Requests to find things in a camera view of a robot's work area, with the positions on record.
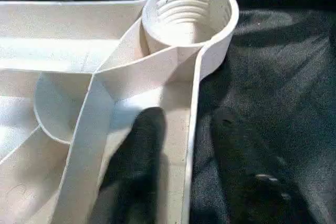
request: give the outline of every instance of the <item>white plastic part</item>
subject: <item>white plastic part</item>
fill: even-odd
[[[225,38],[238,21],[236,0],[148,0],[142,22],[150,52],[167,46],[204,46]]]
[[[33,99],[38,72],[0,70],[0,160],[38,126]]]
[[[51,217],[68,145],[36,128],[27,140],[0,161],[0,223],[25,223],[41,209]]]
[[[29,98],[29,120],[18,125],[31,123],[26,131],[32,131],[0,162],[0,220],[86,223],[109,158],[140,111],[160,106],[167,126],[157,223],[187,224],[199,82],[225,57],[238,21],[236,1],[2,2],[0,18],[0,67],[19,69],[3,70],[0,87],[10,102]],[[39,41],[43,50],[30,56]],[[54,43],[74,55],[55,54]],[[67,67],[52,66],[53,59]],[[1,122],[9,128],[21,117],[7,110]],[[36,180],[22,175],[24,162]],[[52,186],[41,179],[49,176]]]

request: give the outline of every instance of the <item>black fabric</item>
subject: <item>black fabric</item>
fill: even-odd
[[[208,118],[228,106],[288,163],[318,221],[336,221],[335,22],[314,10],[241,11],[225,62],[201,84],[192,216],[204,197],[210,212],[222,208],[202,188],[219,183]]]
[[[336,222],[335,3],[238,0],[227,57],[199,91],[191,223],[227,220],[210,135],[221,106],[253,124],[288,163],[316,219]]]

